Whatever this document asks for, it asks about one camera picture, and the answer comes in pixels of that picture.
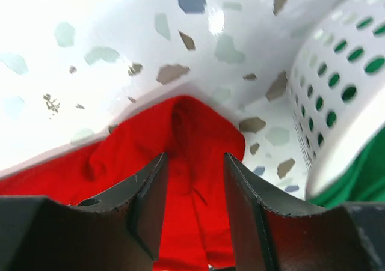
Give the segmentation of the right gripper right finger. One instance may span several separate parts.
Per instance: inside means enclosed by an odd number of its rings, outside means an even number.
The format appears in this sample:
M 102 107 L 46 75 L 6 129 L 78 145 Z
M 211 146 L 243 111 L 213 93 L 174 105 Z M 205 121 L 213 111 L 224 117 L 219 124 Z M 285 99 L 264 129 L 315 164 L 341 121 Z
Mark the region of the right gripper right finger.
M 384 204 L 302 201 L 224 155 L 237 270 L 383 270 Z

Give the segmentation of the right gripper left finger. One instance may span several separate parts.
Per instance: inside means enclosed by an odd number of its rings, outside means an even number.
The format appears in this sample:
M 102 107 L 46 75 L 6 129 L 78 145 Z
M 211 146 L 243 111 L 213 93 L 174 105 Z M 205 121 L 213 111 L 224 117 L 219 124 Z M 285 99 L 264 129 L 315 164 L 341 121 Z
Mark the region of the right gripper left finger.
M 1 197 L 2 270 L 151 270 L 159 247 L 168 156 L 78 205 Z

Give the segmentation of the red t shirt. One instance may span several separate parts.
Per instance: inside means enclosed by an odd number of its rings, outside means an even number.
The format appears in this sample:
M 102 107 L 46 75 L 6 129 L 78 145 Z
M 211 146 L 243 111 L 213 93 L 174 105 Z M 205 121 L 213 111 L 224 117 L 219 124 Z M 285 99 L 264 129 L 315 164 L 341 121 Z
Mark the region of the red t shirt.
M 167 153 L 168 192 L 153 268 L 230 267 L 223 156 L 242 159 L 244 151 L 245 139 L 231 122 L 193 97 L 173 97 L 120 123 L 104 140 L 1 180 L 1 194 L 46 195 L 75 205 Z

